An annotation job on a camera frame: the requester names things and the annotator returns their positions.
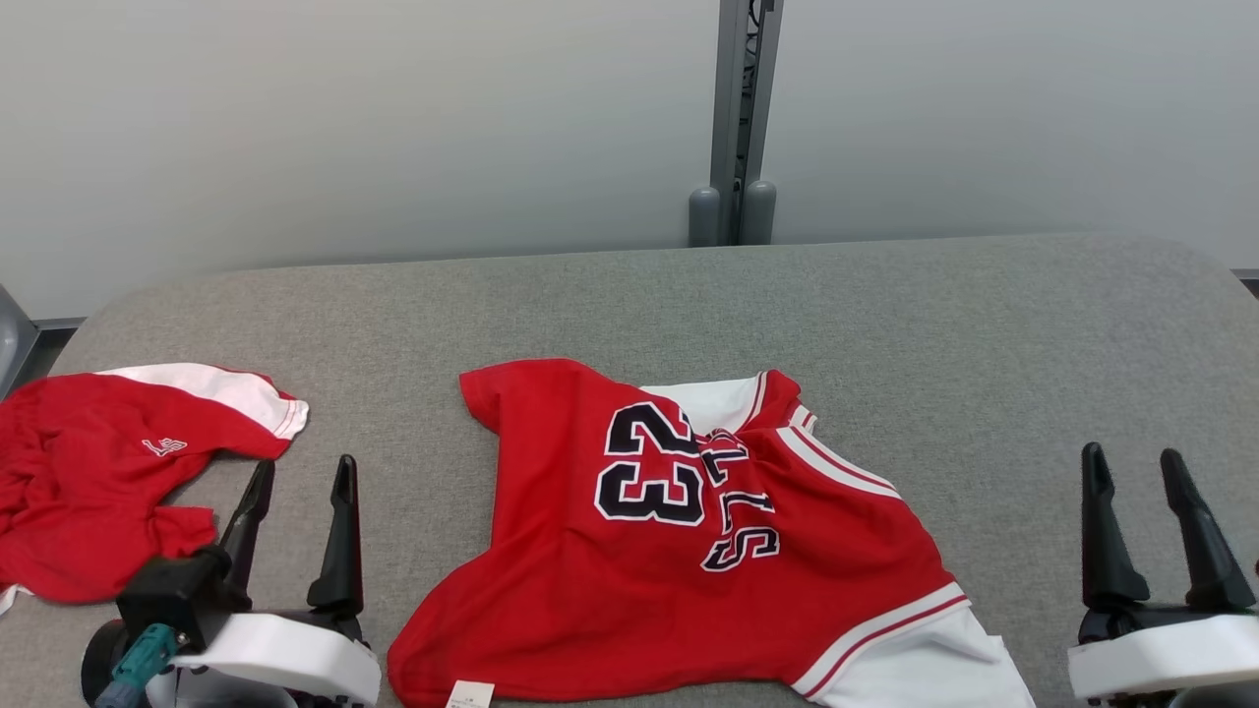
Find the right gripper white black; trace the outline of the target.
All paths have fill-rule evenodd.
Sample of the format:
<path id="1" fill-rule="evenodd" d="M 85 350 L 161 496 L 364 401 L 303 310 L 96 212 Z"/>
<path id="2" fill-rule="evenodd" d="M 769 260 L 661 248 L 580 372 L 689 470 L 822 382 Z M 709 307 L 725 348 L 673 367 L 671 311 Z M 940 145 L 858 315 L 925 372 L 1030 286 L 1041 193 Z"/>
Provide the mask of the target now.
<path id="1" fill-rule="evenodd" d="M 1178 522 L 1190 590 L 1151 600 L 1121 534 L 1102 443 L 1081 448 L 1081 601 L 1078 645 L 1066 650 L 1074 695 L 1090 708 L 1259 708 L 1256 597 L 1177 448 L 1160 456 Z"/>

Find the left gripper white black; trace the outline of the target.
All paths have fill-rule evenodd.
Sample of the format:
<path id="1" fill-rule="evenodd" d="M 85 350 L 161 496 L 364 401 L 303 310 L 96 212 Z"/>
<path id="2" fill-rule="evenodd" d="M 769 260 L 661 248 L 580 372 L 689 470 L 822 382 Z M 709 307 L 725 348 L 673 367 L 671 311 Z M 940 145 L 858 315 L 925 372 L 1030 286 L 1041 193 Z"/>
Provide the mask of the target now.
<path id="1" fill-rule="evenodd" d="M 230 559 L 223 587 L 234 611 L 253 605 L 248 583 L 273 485 L 274 461 L 258 462 L 219 542 Z M 149 606 L 149 624 L 165 624 L 178 637 L 178 650 L 149 682 L 151 708 L 376 708 L 381 664 L 359 622 L 363 551 L 351 454 L 337 460 L 330 505 L 329 540 L 303 614 Z"/>

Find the red shorts with white band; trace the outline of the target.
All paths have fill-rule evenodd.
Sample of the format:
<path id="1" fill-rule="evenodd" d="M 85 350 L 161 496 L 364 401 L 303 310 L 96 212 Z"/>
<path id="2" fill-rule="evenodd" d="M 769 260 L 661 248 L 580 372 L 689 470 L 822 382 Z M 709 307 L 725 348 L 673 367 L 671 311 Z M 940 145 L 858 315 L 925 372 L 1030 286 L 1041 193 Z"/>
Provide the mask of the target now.
<path id="1" fill-rule="evenodd" d="M 269 377 L 199 363 L 21 385 L 0 402 L 0 616 L 23 593 L 110 601 L 146 561 L 210 544 L 214 511 L 167 498 L 217 454 L 278 460 L 308 416 Z"/>

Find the grey partition end post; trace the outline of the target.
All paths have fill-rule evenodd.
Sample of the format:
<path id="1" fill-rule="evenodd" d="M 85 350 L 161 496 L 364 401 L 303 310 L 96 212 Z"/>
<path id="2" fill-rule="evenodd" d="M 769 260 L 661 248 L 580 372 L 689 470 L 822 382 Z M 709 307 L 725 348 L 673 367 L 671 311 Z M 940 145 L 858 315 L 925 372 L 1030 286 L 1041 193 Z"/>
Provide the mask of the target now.
<path id="1" fill-rule="evenodd" d="M 0 285 L 0 401 L 13 391 L 19 372 L 37 343 L 35 323 Z"/>

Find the grey partition post with slot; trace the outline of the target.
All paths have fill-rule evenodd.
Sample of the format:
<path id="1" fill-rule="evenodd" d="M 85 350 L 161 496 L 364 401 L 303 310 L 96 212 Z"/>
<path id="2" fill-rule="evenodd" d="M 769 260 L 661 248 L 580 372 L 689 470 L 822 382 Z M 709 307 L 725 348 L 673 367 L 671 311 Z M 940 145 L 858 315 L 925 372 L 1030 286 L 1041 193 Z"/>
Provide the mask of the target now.
<path id="1" fill-rule="evenodd" d="M 772 243 L 778 189 L 760 170 L 783 5 L 720 0 L 710 169 L 689 197 L 689 247 Z"/>

